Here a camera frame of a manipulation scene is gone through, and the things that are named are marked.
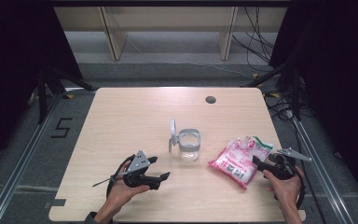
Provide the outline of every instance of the wooden table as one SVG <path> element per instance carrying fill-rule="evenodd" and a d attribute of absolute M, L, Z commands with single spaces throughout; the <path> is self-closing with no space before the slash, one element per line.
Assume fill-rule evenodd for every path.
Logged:
<path fill-rule="evenodd" d="M 214 104 L 205 101 L 216 99 Z M 178 146 L 168 152 L 170 120 L 176 130 L 200 131 L 200 157 L 181 161 Z M 68 164 L 52 206 L 54 221 L 84 220 L 105 201 L 107 182 L 124 159 L 139 149 L 147 157 L 157 156 L 146 174 L 171 172 L 159 190 L 135 196 L 114 221 L 123 222 L 257 222 L 284 221 L 267 179 L 257 172 L 241 187 L 214 170 L 208 161 L 231 139 L 258 136 L 280 142 L 259 89 L 248 88 L 103 88 L 99 89 Z"/>

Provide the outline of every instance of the sleeve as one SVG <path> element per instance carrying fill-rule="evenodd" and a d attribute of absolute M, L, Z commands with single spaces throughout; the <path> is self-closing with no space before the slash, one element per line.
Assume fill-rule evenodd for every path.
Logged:
<path fill-rule="evenodd" d="M 90 212 L 89 215 L 86 217 L 86 219 L 84 220 L 85 224 L 98 224 L 98 222 L 96 222 L 94 220 L 94 217 L 97 215 L 96 212 Z"/>

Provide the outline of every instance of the aluminum rail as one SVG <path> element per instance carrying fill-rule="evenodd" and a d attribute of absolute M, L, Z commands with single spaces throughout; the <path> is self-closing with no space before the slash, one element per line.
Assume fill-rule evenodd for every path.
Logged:
<path fill-rule="evenodd" d="M 290 116 L 289 118 L 293 116 L 292 111 L 288 111 L 288 114 Z M 305 146 L 304 150 L 307 152 L 308 156 L 312 157 L 312 168 L 315 171 L 315 174 L 318 176 L 319 181 L 321 182 L 324 193 L 331 206 L 333 207 L 339 223 L 354 223 L 347 205 L 345 204 L 344 200 L 342 200 L 342 197 L 334 185 L 330 175 L 327 173 L 327 170 L 325 169 L 322 160 L 319 158 L 315 147 L 310 141 L 310 138 L 305 131 L 302 122 L 298 121 L 296 118 L 293 118 L 293 122 L 298 129 L 298 135 L 302 140 L 303 145 Z"/>
<path fill-rule="evenodd" d="M 19 185 L 20 180 L 23 174 L 25 173 L 26 168 L 40 142 L 40 139 L 42 138 L 43 133 L 46 130 L 51 115 L 53 114 L 61 98 L 62 98 L 61 94 L 56 94 L 53 96 L 48 106 L 48 113 L 45 119 L 36 126 L 36 129 L 34 130 L 31 140 L 29 141 L 27 147 L 22 153 L 21 158 L 19 159 L 16 167 L 14 168 L 12 174 L 10 175 L 10 178 L 8 179 L 2 191 L 0 192 L 0 220 L 3 214 L 5 213 L 11 198 L 13 197 L 13 194 L 16 191 L 17 186 Z"/>

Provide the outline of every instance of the person's right hand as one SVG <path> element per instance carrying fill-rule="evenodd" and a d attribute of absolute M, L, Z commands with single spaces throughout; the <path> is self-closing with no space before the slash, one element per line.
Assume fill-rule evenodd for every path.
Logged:
<path fill-rule="evenodd" d="M 298 173 L 304 176 L 304 173 L 296 166 Z M 301 181 L 297 175 L 287 180 L 280 180 L 270 171 L 264 170 L 264 176 L 271 182 L 273 190 L 278 198 L 280 208 L 287 223 L 302 223 L 297 207 L 297 197 L 301 188 Z"/>
<path fill-rule="evenodd" d="M 124 164 L 120 172 L 124 172 L 130 163 L 131 162 L 128 161 L 126 164 Z M 107 196 L 106 202 L 100 211 L 98 211 L 94 220 L 101 224 L 109 223 L 109 221 L 112 220 L 112 217 L 117 214 L 121 210 L 121 207 L 128 203 L 133 196 L 148 190 L 150 190 L 150 187 L 147 185 L 130 188 L 124 183 L 123 177 L 118 176 L 116 178 L 115 184 L 109 192 L 109 195 Z"/>

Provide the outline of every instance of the cable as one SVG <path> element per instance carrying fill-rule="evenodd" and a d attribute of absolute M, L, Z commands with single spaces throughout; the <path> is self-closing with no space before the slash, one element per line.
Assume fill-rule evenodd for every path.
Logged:
<path fill-rule="evenodd" d="M 288 118 L 285 114 L 283 114 L 283 112 L 291 110 L 291 107 L 288 103 L 284 102 L 282 98 L 275 105 L 268 105 L 267 102 L 266 105 L 268 106 L 267 109 L 273 110 L 275 112 L 275 114 L 271 116 L 272 119 L 275 119 L 276 117 L 278 117 L 281 120 L 291 119 Z M 285 107 L 283 109 L 279 109 L 278 108 L 279 105 L 285 105 Z"/>
<path fill-rule="evenodd" d="M 291 97 L 293 96 L 292 93 L 289 93 L 286 95 L 281 93 L 281 95 L 283 96 L 283 98 L 286 98 L 286 99 L 290 98 L 290 100 L 292 100 L 291 99 Z M 290 102 L 287 102 L 287 103 L 283 102 L 283 100 L 282 100 L 283 98 L 281 98 L 275 105 L 268 105 L 266 102 L 268 109 L 273 110 L 275 112 L 275 114 L 271 116 L 272 119 L 279 117 L 282 120 L 287 120 L 286 118 L 283 118 L 282 115 L 280 115 L 280 113 L 282 113 L 286 110 L 292 110 L 292 108 L 290 107 L 290 104 L 291 104 Z M 308 103 L 305 103 L 305 100 L 303 97 L 300 97 L 300 100 L 301 100 L 301 102 L 299 103 L 299 113 L 305 117 L 308 117 L 308 118 L 315 118 L 314 113 L 312 111 L 309 111 L 310 105 Z M 287 105 L 287 108 L 279 110 L 278 105 Z"/>
<path fill-rule="evenodd" d="M 129 41 L 129 43 L 130 43 L 131 45 L 133 45 L 133 47 L 134 47 L 136 50 L 138 50 L 140 53 L 143 53 L 138 47 L 136 47 L 136 46 L 132 43 L 132 41 L 131 41 L 129 38 L 127 38 L 127 40 Z M 240 74 L 240 75 L 242 75 L 242 76 L 244 76 L 244 77 L 247 77 L 247 78 L 250 78 L 250 79 L 252 79 L 252 80 L 255 80 L 255 79 L 256 79 L 256 78 L 251 77 L 251 76 L 248 76 L 248 75 L 246 75 L 246 74 L 244 74 L 244 73 L 241 73 L 241 72 L 238 72 L 238 71 L 232 71 L 232 70 L 227 70 L 227 69 L 219 68 L 219 67 L 217 67 L 216 65 L 212 65 L 212 64 L 205 64 L 205 63 L 184 63 L 184 64 L 191 64 L 191 65 L 196 65 L 196 66 L 212 67 L 212 68 L 214 68 L 214 69 L 217 69 L 217 70 L 220 70 L 220 71 L 223 71 L 223 72 Z"/>
<path fill-rule="evenodd" d="M 254 67 L 249 63 L 249 51 L 255 53 L 255 50 L 253 50 L 253 49 L 250 48 L 251 45 L 252 45 L 252 41 L 253 41 L 253 40 L 260 43 L 261 49 L 263 50 L 263 53 L 264 53 L 265 56 L 261 55 L 261 54 L 258 53 L 258 52 L 256 53 L 256 55 L 257 55 L 258 57 L 260 57 L 260 58 L 261 58 L 263 61 L 265 61 L 266 63 L 269 63 L 269 58 L 270 58 L 270 53 L 269 53 L 269 50 L 267 49 L 266 45 L 269 46 L 269 47 L 271 47 L 271 48 L 273 48 L 273 46 L 272 46 L 268 41 L 267 41 L 267 42 L 268 42 L 267 44 L 264 43 L 263 40 L 265 40 L 265 39 L 264 39 L 264 37 L 260 34 L 260 27 L 259 27 L 259 24 L 258 24 L 259 10 L 260 10 L 259 7 L 257 7 L 257 8 L 256 8 L 255 24 L 254 24 L 252 18 L 250 17 L 250 15 L 249 15 L 249 13 L 248 13 L 248 10 L 247 10 L 246 7 L 245 7 L 246 15 L 247 15 L 247 17 L 248 17 L 248 19 L 249 19 L 249 21 L 250 21 L 250 23 L 252 24 L 252 27 L 253 27 L 253 29 L 254 29 L 252 35 L 249 35 L 249 34 L 247 34 L 247 33 L 245 32 L 248 36 L 251 37 L 251 40 L 249 41 L 248 46 L 245 47 L 242 43 L 240 43 L 240 41 L 238 41 L 238 39 L 236 39 L 236 38 L 235 38 L 235 39 L 236 39 L 243 47 L 246 48 L 246 62 L 249 64 L 249 66 L 251 66 L 251 67 L 252 67 L 254 70 L 256 70 L 256 71 L 270 72 L 270 71 L 266 71 L 266 70 L 261 70 L 261 69 L 254 68 Z"/>
<path fill-rule="evenodd" d="M 306 91 L 303 89 L 300 89 L 301 93 L 304 94 L 299 94 L 299 113 L 305 117 L 308 118 L 315 118 L 315 114 L 312 111 L 309 111 L 310 109 L 310 104 L 307 103 L 307 98 L 304 96 L 306 95 Z M 285 97 L 293 97 L 293 94 L 287 94 Z"/>

